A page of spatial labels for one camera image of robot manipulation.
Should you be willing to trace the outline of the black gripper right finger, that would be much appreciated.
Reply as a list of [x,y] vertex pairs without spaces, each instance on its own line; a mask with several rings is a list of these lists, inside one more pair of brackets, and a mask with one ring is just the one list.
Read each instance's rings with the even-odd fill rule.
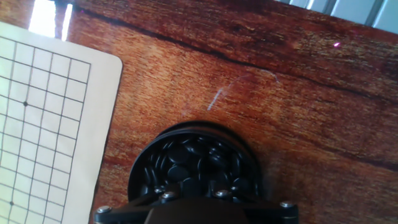
[[245,188],[208,188],[198,203],[199,219],[205,223],[298,223],[298,206],[263,199]]

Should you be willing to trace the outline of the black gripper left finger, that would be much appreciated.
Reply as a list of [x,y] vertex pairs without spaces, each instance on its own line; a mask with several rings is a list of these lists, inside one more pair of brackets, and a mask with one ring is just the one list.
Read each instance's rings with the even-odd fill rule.
[[188,223],[188,207],[181,199],[195,197],[195,187],[145,186],[146,193],[118,208],[102,206],[95,223]]

